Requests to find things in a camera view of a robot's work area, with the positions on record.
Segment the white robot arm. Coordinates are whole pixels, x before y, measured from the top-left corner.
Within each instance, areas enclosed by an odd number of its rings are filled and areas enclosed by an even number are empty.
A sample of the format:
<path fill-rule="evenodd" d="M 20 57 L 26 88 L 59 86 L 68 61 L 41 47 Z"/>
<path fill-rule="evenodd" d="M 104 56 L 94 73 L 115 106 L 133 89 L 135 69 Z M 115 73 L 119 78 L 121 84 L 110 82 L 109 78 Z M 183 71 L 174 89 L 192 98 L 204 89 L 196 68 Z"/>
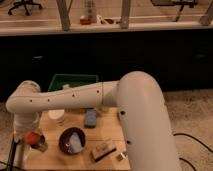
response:
<path fill-rule="evenodd" d="M 51 92 L 27 80 L 6 101 L 17 131 L 36 128 L 42 111 L 99 106 L 118 109 L 132 171 L 181 171 L 162 90 L 145 72 Z"/>

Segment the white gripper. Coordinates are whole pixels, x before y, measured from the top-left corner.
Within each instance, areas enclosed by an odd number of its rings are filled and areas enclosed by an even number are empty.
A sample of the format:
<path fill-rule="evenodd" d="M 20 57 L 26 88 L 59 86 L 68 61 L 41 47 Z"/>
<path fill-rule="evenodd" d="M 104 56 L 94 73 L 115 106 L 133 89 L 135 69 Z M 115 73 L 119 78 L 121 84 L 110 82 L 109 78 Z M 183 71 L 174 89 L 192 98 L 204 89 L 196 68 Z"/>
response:
<path fill-rule="evenodd" d="M 39 113 L 31 113 L 25 115 L 14 115 L 14 135 L 16 138 L 22 138 L 28 132 L 40 133 L 40 118 Z"/>

